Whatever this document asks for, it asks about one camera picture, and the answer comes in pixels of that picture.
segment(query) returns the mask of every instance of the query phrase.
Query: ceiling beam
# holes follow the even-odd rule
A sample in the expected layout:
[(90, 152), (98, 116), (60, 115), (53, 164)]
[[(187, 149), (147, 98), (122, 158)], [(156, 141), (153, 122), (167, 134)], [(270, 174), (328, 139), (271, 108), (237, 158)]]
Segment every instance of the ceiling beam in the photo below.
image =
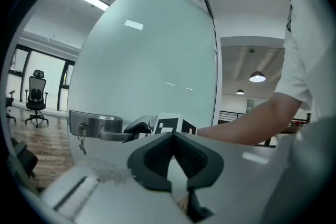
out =
[(268, 80), (275, 81), (277, 78), (281, 76), (281, 73), (282, 73), (282, 68), (280, 68), (276, 73), (274, 73), (273, 76), (271, 76)]
[(269, 49), (268, 52), (266, 53), (265, 58), (260, 62), (257, 70), (263, 72), (264, 69), (269, 65), (269, 63), (274, 59), (277, 52), (278, 49)]
[(240, 76), (240, 73), (242, 72), (242, 69), (243, 69), (243, 64), (246, 60), (246, 57), (247, 57), (247, 53), (248, 53), (248, 47), (244, 47), (241, 51), (240, 51), (240, 54), (239, 54), (239, 61), (237, 63), (237, 67), (236, 67), (236, 70), (235, 70), (235, 73), (233, 75), (234, 79), (235, 80), (238, 80), (239, 76)]

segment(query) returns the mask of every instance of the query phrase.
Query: glass panel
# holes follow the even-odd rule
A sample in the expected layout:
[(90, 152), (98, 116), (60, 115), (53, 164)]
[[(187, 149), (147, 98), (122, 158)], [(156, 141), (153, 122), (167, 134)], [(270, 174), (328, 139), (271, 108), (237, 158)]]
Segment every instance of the glass panel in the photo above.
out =
[(44, 92), (48, 92), (46, 107), (56, 110), (59, 81), (62, 76), (64, 65), (64, 60), (32, 51), (24, 77), (22, 99), (25, 101), (25, 89), (29, 90), (29, 77), (33, 75), (36, 69), (38, 69), (44, 72), (44, 79), (47, 81), (44, 89)]
[(70, 80), (71, 80), (71, 76), (72, 76), (72, 72), (74, 70), (74, 66), (73, 65), (68, 65), (68, 70), (66, 73), (66, 77), (65, 77), (65, 85), (70, 85)]
[(175, 112), (198, 128), (210, 126), (216, 40), (200, 7), (199, 0), (112, 2), (76, 61), (68, 110), (120, 116), (124, 125)]
[(6, 86), (6, 96), (11, 97), (9, 92), (15, 91), (13, 98), (15, 101), (20, 101), (20, 89), (21, 89), (21, 79), (18, 76), (8, 74), (7, 86)]
[(67, 111), (67, 103), (68, 103), (68, 90), (61, 89), (61, 95), (59, 96), (59, 109), (62, 111)]
[(12, 64), (10, 65), (10, 70), (22, 72), (27, 55), (27, 51), (16, 49), (13, 55)]
[(247, 99), (247, 107), (246, 107), (246, 113), (252, 111), (257, 106), (265, 103), (265, 100), (255, 100), (255, 99)]

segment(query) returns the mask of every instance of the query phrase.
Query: lock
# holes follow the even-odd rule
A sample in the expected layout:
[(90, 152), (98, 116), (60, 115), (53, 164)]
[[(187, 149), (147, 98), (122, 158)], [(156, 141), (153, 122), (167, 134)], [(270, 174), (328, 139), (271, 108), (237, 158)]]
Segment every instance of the lock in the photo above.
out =
[(68, 124), (70, 133), (75, 136), (99, 139), (102, 126), (105, 126), (106, 131), (122, 132), (122, 118), (117, 116), (69, 111)]
[(91, 129), (91, 127), (89, 125), (81, 123), (77, 128), (77, 132), (79, 133), (80, 136), (86, 136), (86, 130), (89, 130), (89, 129)]

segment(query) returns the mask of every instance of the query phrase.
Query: railing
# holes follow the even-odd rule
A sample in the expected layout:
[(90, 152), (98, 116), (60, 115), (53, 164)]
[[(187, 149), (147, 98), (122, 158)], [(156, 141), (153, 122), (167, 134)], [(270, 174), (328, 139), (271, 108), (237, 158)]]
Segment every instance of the railing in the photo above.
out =
[[(229, 111), (220, 111), (218, 117), (218, 124), (227, 123), (234, 121), (245, 114), (243, 113), (235, 113)], [(282, 132), (287, 134), (296, 133), (301, 127), (308, 124), (309, 120), (301, 120), (301, 119), (292, 119), (291, 122), (288, 124), (288, 127)], [(262, 147), (276, 147), (274, 145), (270, 145), (271, 139), (264, 142), (263, 145), (256, 145)]]
[(219, 117), (218, 117), (218, 123), (225, 123), (225, 122), (234, 121), (234, 120), (240, 118), (243, 115), (245, 115), (245, 114), (229, 112), (229, 111), (220, 111), (219, 112)]
[[(241, 116), (245, 115), (244, 113), (236, 113), (236, 112), (229, 112), (229, 111), (220, 111), (218, 117), (218, 123), (230, 122), (234, 121)], [(308, 120), (302, 119), (292, 119), (291, 122), (288, 124), (289, 127), (302, 127), (305, 124), (309, 123)]]
[(288, 126), (290, 127), (302, 127), (305, 124), (308, 124), (308, 120), (292, 119)]

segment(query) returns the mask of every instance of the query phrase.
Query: ceiling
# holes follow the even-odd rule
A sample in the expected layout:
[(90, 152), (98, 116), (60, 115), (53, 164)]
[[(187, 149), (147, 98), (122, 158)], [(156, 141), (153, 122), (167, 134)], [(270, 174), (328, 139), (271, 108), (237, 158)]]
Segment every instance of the ceiling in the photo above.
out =
[[(102, 1), (112, 4), (115, 0)], [(247, 83), (250, 74), (259, 70), (265, 73), (266, 83), (273, 89), (284, 58), (282, 44), (289, 0), (210, 1), (222, 44), (223, 85), (225, 81)], [(204, 0), (199, 2), (205, 8)], [(80, 48), (102, 14), (102, 10), (82, 0), (47, 0), (25, 30)], [(249, 53), (251, 47), (256, 51), (253, 55)]]

